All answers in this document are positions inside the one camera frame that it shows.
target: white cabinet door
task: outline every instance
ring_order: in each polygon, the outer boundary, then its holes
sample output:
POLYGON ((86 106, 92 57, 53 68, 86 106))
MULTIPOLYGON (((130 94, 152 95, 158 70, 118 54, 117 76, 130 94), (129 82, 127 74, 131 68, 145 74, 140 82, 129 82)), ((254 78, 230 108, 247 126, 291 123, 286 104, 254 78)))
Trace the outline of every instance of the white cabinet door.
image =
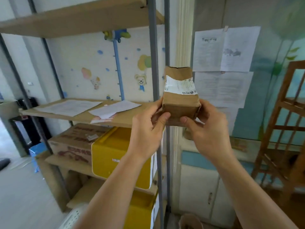
POLYGON ((231 228, 235 216, 231 197, 229 196, 222 179, 220 179, 212 212, 211 224, 231 228))
POLYGON ((209 219, 218 179, 215 170, 181 165, 179 209, 209 219))

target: small cardboard package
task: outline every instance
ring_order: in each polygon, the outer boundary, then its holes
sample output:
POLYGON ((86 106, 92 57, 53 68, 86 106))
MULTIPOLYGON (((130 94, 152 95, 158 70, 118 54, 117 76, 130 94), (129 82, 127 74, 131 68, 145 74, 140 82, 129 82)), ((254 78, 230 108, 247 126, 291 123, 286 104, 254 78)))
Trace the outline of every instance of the small cardboard package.
POLYGON ((164 70, 165 87, 162 107, 170 112, 167 125, 183 126, 182 116, 196 119, 201 104, 193 82, 193 71, 190 67, 169 67, 164 70))
POLYGON ((91 145, 111 128, 76 124, 48 140, 53 153, 91 164, 91 145))

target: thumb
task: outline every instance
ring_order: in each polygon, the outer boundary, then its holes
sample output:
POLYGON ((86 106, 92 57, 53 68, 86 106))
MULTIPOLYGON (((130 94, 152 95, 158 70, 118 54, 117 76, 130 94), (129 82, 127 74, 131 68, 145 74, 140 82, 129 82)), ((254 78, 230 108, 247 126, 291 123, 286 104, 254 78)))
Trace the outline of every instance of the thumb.
POLYGON ((165 112, 163 113, 159 119, 157 120, 157 123, 154 127, 154 131, 156 132, 162 132, 164 127, 165 127, 165 124, 166 124, 166 121, 170 118, 170 113, 169 112, 165 112))
POLYGON ((195 132, 199 128, 199 126, 195 123, 195 121, 193 121, 189 117, 186 116, 181 117, 180 121, 181 123, 184 124, 185 127, 187 127, 191 131, 191 133, 195 132))

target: yellow storage bin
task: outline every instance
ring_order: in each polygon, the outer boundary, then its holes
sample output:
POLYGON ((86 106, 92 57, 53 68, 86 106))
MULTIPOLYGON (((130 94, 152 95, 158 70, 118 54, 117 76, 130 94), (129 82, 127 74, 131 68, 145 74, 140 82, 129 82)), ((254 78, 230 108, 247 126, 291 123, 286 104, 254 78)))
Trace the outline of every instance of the yellow storage bin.
MULTIPOLYGON (((110 176, 127 152, 130 135, 130 128, 114 127, 92 144, 92 171, 95 175, 103 178, 110 176)), ((155 153, 143 165, 136 187, 149 189, 156 171, 157 155, 155 153)))
POLYGON ((153 196, 134 191, 124 229, 152 229, 159 210, 158 194, 153 196))

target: cabinet handle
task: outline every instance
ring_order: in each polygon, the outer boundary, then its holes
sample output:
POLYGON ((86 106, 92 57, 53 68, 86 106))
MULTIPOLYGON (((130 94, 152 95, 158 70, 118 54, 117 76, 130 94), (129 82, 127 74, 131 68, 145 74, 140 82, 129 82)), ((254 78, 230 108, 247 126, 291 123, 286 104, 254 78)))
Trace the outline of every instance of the cabinet handle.
POLYGON ((208 198, 208 204, 209 204, 209 205, 211 204, 212 196, 213 196, 213 193, 210 192, 209 198, 208 198))

